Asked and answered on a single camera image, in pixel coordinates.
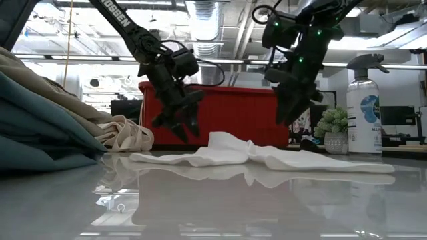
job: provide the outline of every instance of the red storage bin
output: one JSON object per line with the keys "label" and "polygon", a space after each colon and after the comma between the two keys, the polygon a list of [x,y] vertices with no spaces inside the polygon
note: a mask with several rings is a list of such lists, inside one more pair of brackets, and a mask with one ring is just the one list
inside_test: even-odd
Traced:
{"label": "red storage bin", "polygon": [[[186,129],[190,145],[207,145],[209,133],[225,131],[242,140],[252,140],[256,145],[285,147],[288,145],[289,130],[276,125],[276,96],[272,90],[246,89],[239,87],[193,87],[202,89],[206,96],[199,104],[200,137]],[[154,145],[184,145],[165,127],[155,128],[151,122],[162,109],[155,98],[150,82],[139,83],[144,94],[141,123],[154,133]]]}

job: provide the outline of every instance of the ceiling duct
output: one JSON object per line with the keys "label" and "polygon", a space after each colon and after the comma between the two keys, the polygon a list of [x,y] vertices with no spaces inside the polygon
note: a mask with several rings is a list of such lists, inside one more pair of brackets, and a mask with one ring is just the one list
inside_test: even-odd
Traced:
{"label": "ceiling duct", "polygon": [[[221,3],[215,1],[187,1],[191,16],[191,37],[197,41],[216,41],[220,36]],[[198,58],[217,59],[220,45],[216,43],[193,43],[194,54]],[[215,66],[201,66],[202,84],[214,84],[220,80],[220,71]]]}

